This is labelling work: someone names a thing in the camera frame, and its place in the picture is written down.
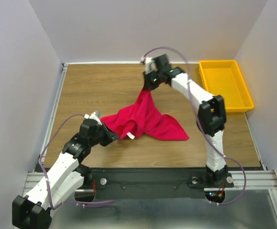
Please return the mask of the red t shirt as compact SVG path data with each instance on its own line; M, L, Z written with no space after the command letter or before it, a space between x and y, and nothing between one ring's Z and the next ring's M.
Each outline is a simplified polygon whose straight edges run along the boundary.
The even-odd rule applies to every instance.
M146 134L163 141L186 141L189 136L179 122L156 108L151 92L141 90L135 103L119 110L117 114L105 116L101 121L119 139L135 139Z

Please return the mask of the yellow plastic bin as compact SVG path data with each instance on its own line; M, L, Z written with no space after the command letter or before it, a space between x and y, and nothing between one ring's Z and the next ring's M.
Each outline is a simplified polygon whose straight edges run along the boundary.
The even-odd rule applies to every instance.
M224 98L226 112L247 112L254 103L237 61L199 61L199 73L206 91Z

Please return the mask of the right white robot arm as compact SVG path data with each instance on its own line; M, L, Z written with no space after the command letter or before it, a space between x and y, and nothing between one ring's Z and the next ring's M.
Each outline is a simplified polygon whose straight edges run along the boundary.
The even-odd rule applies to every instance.
M204 90L182 68L172 67L165 54L155 58L143 56L141 62L145 66L144 89L151 91L161 83L169 84L191 102L198 129L206 141L205 180L208 185L217 186L228 173L223 150L226 123L223 97Z

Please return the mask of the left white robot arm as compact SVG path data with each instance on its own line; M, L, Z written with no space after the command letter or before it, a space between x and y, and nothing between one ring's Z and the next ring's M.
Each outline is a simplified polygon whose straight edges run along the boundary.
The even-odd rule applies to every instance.
M53 213L76 189L91 185L91 170L82 161L96 145L107 146L119 139L95 115L88 115L63 147L58 159L25 196L12 202L12 224L19 229L47 229Z

